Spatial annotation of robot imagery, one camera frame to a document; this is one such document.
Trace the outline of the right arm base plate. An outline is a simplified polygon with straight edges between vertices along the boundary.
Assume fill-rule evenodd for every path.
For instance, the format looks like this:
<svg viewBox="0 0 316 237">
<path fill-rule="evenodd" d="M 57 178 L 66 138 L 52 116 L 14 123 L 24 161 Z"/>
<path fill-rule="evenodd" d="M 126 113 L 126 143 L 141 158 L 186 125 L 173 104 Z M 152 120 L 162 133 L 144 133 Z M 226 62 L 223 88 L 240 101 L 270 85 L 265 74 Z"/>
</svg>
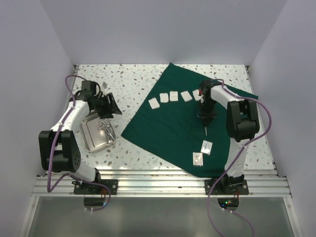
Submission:
<svg viewBox="0 0 316 237">
<path fill-rule="evenodd" d="M 211 195 L 248 195 L 247 181 L 242 177 L 221 179 L 211 191 Z"/>
</svg>

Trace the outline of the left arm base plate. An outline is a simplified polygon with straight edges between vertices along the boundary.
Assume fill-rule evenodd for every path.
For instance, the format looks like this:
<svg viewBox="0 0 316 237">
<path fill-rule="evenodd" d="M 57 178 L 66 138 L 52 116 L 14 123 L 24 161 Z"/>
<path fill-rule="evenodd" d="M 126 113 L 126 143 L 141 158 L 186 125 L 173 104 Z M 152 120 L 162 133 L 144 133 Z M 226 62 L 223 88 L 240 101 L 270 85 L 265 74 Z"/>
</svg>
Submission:
<svg viewBox="0 0 316 237">
<path fill-rule="evenodd" d="M 79 181 L 73 181 L 72 184 L 75 186 L 75 195 L 101 195 L 104 193 L 104 191 L 106 192 L 106 194 L 108 194 L 109 192 L 106 191 L 106 188 L 104 188 L 103 186 L 109 188 L 111 195 L 116 195 L 119 186 L 119 181 L 117 179 L 101 179 L 100 184 L 102 186 L 81 183 Z"/>
</svg>

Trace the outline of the large steel surgical scissors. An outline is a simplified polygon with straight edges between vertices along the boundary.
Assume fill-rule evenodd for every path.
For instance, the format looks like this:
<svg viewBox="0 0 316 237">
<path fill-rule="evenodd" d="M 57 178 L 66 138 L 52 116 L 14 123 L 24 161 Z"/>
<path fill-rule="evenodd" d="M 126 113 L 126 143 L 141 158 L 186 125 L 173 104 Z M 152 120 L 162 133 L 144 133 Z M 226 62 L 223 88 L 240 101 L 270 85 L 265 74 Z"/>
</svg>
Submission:
<svg viewBox="0 0 316 237">
<path fill-rule="evenodd" d="M 100 126 L 102 128 L 102 130 L 105 132 L 105 134 L 108 136 L 109 139 L 111 139 L 112 141 L 114 141 L 114 136 L 111 132 L 111 126 L 109 124 L 108 120 L 100 120 Z"/>
</svg>

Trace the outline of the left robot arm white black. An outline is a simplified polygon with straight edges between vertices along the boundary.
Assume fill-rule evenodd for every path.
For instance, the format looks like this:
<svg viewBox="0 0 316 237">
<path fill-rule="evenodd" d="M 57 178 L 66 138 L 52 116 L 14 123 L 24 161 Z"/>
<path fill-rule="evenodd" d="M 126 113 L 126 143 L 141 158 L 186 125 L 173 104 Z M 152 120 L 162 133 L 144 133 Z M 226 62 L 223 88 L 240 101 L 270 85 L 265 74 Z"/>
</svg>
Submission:
<svg viewBox="0 0 316 237">
<path fill-rule="evenodd" d="M 75 132 L 91 112 L 101 119 L 112 119 L 122 112 L 113 94 L 103 94 L 95 81 L 83 79 L 79 91 L 68 91 L 70 100 L 61 119 L 50 130 L 39 133 L 40 160 L 47 171 L 47 189 L 51 192 L 56 186 L 51 182 L 52 174 L 61 173 L 63 177 L 85 182 L 85 188 L 97 194 L 102 190 L 103 182 L 96 168 L 82 163 Z"/>
</svg>

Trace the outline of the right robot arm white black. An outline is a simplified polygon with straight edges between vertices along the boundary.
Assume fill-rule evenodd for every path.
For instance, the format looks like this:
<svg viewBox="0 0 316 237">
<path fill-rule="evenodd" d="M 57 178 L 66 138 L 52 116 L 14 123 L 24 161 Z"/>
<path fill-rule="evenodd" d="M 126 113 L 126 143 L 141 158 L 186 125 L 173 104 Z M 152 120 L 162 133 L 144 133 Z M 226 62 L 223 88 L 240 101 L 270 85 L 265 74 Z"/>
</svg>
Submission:
<svg viewBox="0 0 316 237">
<path fill-rule="evenodd" d="M 226 131 L 230 137 L 228 159 L 224 166 L 226 178 L 220 181 L 222 192 L 231 194 L 237 189 L 237 181 L 244 175 L 244 163 L 248 145 L 259 132 L 257 105 L 252 98 L 242 97 L 229 90 L 224 83 L 208 79 L 199 85 L 199 115 L 204 127 L 217 116 L 215 106 L 226 109 Z"/>
</svg>

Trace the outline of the steel scissors medium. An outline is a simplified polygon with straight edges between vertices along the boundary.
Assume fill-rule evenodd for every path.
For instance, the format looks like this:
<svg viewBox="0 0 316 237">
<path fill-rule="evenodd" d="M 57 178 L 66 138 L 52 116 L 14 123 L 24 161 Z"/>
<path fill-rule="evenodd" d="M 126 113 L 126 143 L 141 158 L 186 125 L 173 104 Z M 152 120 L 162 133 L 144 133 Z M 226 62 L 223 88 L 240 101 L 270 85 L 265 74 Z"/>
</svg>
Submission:
<svg viewBox="0 0 316 237">
<path fill-rule="evenodd" d="M 107 124 L 108 134 L 106 134 L 113 142 L 115 141 L 115 134 L 112 130 L 112 126 L 108 121 L 105 121 L 104 123 Z"/>
</svg>

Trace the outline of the white sterile packet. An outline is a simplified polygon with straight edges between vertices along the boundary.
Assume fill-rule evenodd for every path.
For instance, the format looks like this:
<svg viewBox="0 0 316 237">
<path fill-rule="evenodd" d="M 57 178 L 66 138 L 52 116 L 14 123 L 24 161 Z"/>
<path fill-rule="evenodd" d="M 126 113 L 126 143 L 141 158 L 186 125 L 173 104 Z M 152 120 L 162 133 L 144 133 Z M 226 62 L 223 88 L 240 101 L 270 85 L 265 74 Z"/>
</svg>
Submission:
<svg viewBox="0 0 316 237">
<path fill-rule="evenodd" d="M 203 140 L 200 152 L 209 156 L 212 150 L 212 145 L 212 142 Z"/>
</svg>

